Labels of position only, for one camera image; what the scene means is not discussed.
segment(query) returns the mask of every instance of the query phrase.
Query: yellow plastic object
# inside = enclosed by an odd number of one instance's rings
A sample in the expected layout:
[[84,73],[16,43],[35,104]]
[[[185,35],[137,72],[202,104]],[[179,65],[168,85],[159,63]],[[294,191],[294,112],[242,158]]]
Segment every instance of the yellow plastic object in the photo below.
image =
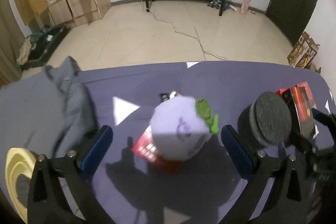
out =
[[18,215],[27,223],[27,208],[17,198],[16,180],[20,174],[32,178],[36,158],[27,149],[11,148],[6,157],[5,179],[9,196]]

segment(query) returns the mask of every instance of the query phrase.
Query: blue gripper pad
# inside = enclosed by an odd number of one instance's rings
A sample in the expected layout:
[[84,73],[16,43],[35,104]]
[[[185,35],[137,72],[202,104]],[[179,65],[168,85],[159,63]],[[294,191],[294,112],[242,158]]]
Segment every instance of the blue gripper pad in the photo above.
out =
[[253,161],[240,145],[234,134],[237,133],[231,132],[228,126],[224,126],[220,134],[222,143],[241,178],[250,180],[254,174]]
[[102,126],[92,140],[92,145],[84,152],[79,167],[84,175],[93,175],[113,141],[113,131],[109,126]]

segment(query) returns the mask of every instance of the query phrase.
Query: plaid cloth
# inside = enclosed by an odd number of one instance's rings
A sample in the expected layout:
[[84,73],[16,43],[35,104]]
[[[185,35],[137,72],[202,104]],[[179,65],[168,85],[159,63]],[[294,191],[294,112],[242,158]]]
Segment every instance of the plaid cloth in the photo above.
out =
[[[222,3],[222,0],[213,0],[213,1],[209,2],[209,4],[207,6],[209,6],[211,8],[219,9],[220,6],[221,6],[221,3]],[[224,0],[223,11],[228,10],[228,9],[230,9],[229,4],[227,4],[227,2]]]

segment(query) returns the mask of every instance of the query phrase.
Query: purple tablecloth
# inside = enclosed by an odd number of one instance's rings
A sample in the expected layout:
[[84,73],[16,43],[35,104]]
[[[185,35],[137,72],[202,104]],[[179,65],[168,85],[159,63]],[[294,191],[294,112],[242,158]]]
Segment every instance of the purple tablecloth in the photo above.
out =
[[[323,78],[317,73],[269,63],[218,61],[153,64],[84,71],[82,82],[95,104],[99,125],[109,125],[114,140],[92,181],[97,200],[117,224],[161,224],[167,212],[185,215],[183,223],[217,224],[246,186],[219,138],[213,137],[175,175],[156,171],[144,159],[134,156],[132,145],[148,126],[159,93],[173,90],[182,95],[205,98],[219,114],[219,128],[237,120],[243,109],[262,92],[277,91],[307,81],[319,110],[331,112],[335,103]],[[113,97],[140,106],[115,126]],[[332,146],[327,128],[318,124],[319,148]],[[269,147],[278,156],[277,147]],[[289,148],[287,153],[294,153]],[[269,181],[254,212],[260,214],[272,186]]]

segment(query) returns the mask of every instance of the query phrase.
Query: green ribbon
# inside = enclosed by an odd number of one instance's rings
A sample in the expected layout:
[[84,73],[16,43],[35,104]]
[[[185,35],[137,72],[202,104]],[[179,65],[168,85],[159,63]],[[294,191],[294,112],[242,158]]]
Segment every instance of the green ribbon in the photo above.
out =
[[211,108],[205,99],[197,99],[195,103],[197,114],[204,120],[212,134],[218,134],[218,115],[212,117]]

